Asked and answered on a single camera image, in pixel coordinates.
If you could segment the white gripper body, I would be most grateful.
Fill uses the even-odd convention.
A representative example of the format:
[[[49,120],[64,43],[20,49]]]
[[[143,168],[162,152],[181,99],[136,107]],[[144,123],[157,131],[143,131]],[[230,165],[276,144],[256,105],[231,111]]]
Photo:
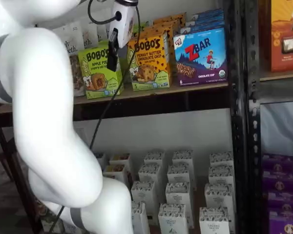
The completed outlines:
[[[135,1],[116,0],[112,15],[116,17],[110,23],[109,42],[113,48],[123,48],[131,39],[134,25]]]

